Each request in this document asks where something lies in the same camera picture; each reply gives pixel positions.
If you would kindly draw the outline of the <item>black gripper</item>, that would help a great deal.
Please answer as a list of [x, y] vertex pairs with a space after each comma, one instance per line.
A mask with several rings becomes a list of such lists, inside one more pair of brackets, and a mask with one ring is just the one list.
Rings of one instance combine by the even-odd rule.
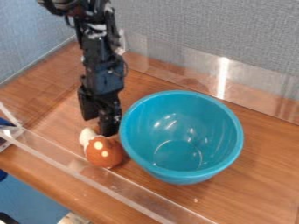
[[78, 91], [80, 113], [86, 121], [99, 116], [100, 134], [111, 137], [118, 133], [122, 120], [118, 93], [124, 88], [127, 63], [120, 56], [112, 56], [107, 61], [84, 57], [82, 61], [86, 73], [80, 76]]

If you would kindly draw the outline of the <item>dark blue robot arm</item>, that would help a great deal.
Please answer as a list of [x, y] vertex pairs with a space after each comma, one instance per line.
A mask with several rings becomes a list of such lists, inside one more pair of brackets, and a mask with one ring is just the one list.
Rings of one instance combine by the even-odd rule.
[[120, 35], [111, 0], [36, 0], [48, 12], [64, 18], [76, 31], [83, 51], [86, 73], [80, 76], [78, 90], [83, 118], [99, 119], [100, 134], [118, 133], [122, 106], [118, 97], [124, 89], [127, 63], [118, 54]]

